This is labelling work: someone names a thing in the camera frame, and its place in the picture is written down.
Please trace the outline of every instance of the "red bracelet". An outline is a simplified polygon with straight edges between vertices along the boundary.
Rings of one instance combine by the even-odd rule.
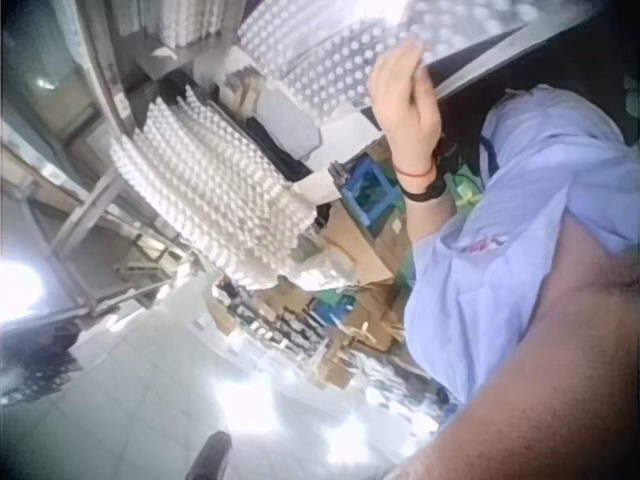
[[[403,170],[400,170],[398,167],[396,167],[396,164],[393,163],[393,162],[391,162],[391,165],[393,165],[393,169],[396,171],[396,173],[399,173],[402,176],[409,177],[409,178],[424,178],[424,177],[428,177],[429,175],[431,175],[431,172],[433,171],[433,168],[435,167],[436,163],[435,162],[431,162],[431,166],[424,173],[409,173],[409,172],[405,172]]]

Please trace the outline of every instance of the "black wristband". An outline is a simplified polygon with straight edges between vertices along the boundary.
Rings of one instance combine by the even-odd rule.
[[[447,184],[444,181],[444,176],[437,174],[436,179],[429,184],[426,190],[422,193],[411,193],[407,192],[402,185],[398,183],[400,186],[400,191],[402,194],[407,197],[412,202],[423,203],[428,202],[429,200],[435,200],[436,198],[440,198],[444,191],[447,189]]]

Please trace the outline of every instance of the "fingers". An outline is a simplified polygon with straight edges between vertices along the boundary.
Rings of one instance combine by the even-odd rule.
[[[380,94],[392,96],[396,101],[411,98],[413,77],[422,58],[422,44],[415,39],[402,42],[378,58],[369,76],[371,98]]]
[[[429,72],[423,66],[419,66],[414,75],[413,98],[421,117],[432,112],[436,103],[435,92]]]

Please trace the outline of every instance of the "shelf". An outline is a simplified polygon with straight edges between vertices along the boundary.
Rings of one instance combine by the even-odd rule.
[[[187,47],[169,48],[176,58],[153,56],[152,53],[164,47],[164,45],[143,31],[128,35],[123,39],[123,42],[125,48],[129,50],[138,65],[140,65],[140,68],[153,80],[158,80],[167,73],[183,67],[203,53],[223,45],[226,40],[221,35],[216,34]]]

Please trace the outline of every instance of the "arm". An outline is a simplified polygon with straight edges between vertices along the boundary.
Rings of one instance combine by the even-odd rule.
[[[566,222],[521,345],[390,478],[592,478],[625,453],[637,430],[639,272],[637,254],[612,259]]]
[[[387,136],[402,187],[422,193],[435,180],[433,150],[442,132],[438,103],[415,40],[382,55],[369,77],[373,113]],[[426,202],[405,198],[412,244],[437,232],[455,213],[449,192]]]

